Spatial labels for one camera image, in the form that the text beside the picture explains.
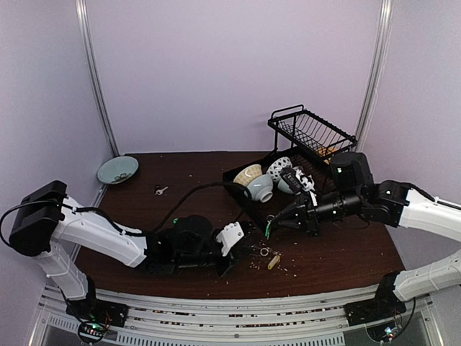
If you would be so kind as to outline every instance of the wooden tabletop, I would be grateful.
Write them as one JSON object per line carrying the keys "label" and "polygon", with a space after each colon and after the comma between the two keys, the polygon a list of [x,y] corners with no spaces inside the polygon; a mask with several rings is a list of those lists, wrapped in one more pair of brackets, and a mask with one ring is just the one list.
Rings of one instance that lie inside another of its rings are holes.
{"label": "wooden tabletop", "polygon": [[[100,207],[118,223],[149,230],[196,185],[222,180],[222,173],[263,157],[265,153],[211,152],[133,154],[140,168],[126,182],[109,187]],[[155,185],[169,188],[156,195]],[[172,218],[200,214],[215,228],[230,223],[240,207],[221,187],[195,193]],[[183,270],[178,275],[152,275],[82,248],[76,264],[97,288],[123,293],[175,298],[268,298],[299,296],[360,288],[379,283],[403,265],[383,225],[351,217],[321,225],[319,237],[294,230],[252,234],[258,247],[282,254],[273,270],[270,257],[247,255],[224,278],[209,268]]]}

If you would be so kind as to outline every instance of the silver key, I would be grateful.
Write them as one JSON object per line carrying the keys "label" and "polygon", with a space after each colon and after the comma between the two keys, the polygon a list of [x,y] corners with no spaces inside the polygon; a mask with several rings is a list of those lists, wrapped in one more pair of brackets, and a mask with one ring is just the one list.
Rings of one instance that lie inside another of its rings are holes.
{"label": "silver key", "polygon": [[163,189],[158,189],[156,191],[156,195],[162,195],[166,189],[168,189],[168,186],[165,186]]}

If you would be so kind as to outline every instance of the white wall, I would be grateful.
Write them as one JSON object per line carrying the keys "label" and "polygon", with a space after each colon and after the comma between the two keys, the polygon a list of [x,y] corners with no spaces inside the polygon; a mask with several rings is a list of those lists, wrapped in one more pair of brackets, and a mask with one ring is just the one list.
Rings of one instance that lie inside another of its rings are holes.
{"label": "white wall", "polygon": [[[93,201],[110,154],[75,1],[0,1],[0,114],[0,213],[54,179]],[[0,345],[25,345],[44,282],[31,259],[0,244]]]}
{"label": "white wall", "polygon": [[121,152],[269,150],[303,103],[354,133],[380,1],[88,1]]}
{"label": "white wall", "polygon": [[[388,58],[364,151],[376,181],[417,184],[461,203],[461,2],[396,1]],[[391,229],[413,269],[461,244],[418,230]],[[461,288],[433,295],[446,346],[461,345]]]}

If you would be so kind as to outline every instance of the light blue bowl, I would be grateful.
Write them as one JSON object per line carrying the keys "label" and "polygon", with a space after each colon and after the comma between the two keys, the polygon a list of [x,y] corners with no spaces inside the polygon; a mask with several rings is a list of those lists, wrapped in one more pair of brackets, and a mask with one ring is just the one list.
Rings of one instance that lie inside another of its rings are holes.
{"label": "light blue bowl", "polygon": [[118,156],[110,159],[98,169],[98,180],[104,184],[120,184],[133,176],[139,163],[131,156]]}

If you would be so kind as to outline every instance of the black dish rack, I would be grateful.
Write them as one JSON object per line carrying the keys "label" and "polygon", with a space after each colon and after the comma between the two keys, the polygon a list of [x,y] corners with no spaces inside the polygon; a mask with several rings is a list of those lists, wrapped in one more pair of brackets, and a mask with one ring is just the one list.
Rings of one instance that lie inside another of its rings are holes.
{"label": "black dish rack", "polygon": [[[349,151],[357,145],[355,136],[345,133],[335,125],[306,110],[304,105],[276,110],[267,125],[275,130],[274,150],[260,160],[249,162],[223,173],[223,181],[232,182],[236,175],[247,166],[260,164],[263,172],[280,157],[288,156],[294,166],[302,166],[306,174],[311,174],[318,194],[335,190],[329,162],[333,155]],[[278,150],[279,134],[291,142],[288,150]],[[253,222],[264,232],[269,215],[278,214],[295,198],[274,186],[274,196],[267,203],[249,203],[242,192],[226,188],[230,195],[245,210]]]}

